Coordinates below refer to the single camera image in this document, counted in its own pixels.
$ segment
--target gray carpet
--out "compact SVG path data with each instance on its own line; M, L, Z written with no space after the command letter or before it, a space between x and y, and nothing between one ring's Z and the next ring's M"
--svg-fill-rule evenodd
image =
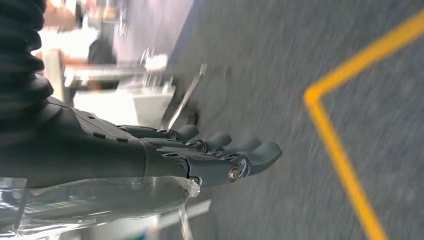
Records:
M199 198L211 198L212 207L190 221L194 239L366 238L302 96L423 7L420 0L205 1L175 67L194 73L200 63L228 64L232 74L210 73L190 101L202 135L227 131L235 142L256 135L279 143L283 155L263 174L203 189ZM324 99L391 239L424 234L423 43ZM167 239L172 232L164 233Z

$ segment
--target person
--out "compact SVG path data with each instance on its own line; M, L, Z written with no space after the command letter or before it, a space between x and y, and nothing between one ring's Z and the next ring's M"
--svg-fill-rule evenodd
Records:
M66 0L47 0L44 27L38 32L42 48L33 51L32 54L43 59L43 51L58 49L61 62L65 67L116 64L112 44L100 37L97 29L89 27L88 18L84 16L87 11L95 13L101 11L97 9L95 2L93 0L75 1L74 7L69 3ZM86 90L113 89L117 85L116 81L104 83L92 80L88 82ZM70 86L70 94L74 95L79 87L75 84Z

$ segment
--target metal pole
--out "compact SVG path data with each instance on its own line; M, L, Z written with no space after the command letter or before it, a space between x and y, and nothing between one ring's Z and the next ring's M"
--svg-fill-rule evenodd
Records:
M200 66L200 71L199 73L194 77L193 82L191 83L191 85L188 87L187 91L184 94L184 97L182 98L181 103L179 104L178 108L176 109L174 115L172 116L171 120L169 121L168 124L168 128L167 129L172 129L173 125L175 124L175 122L177 121L177 118L180 116L181 111L183 110L183 108L187 105L187 103L189 102L190 97L192 96L193 92L195 91L196 87L198 86L200 80L202 79L202 77L205 75L205 71L206 71L206 64L202 64Z

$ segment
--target yellow floor marking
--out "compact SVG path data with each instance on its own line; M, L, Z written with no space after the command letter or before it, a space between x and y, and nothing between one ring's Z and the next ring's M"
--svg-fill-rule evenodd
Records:
M321 98L375 63L413 43L422 35L424 35L424 10L311 85L303 96L305 106L331 158L334 169L370 240L387 240L388 237L321 103Z

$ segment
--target transparent plastic bag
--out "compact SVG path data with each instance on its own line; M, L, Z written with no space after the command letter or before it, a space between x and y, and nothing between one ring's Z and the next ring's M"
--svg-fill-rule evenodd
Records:
M0 239L37 239L146 218L183 206L199 191L194 181L173 176L87 179L46 188L0 178Z

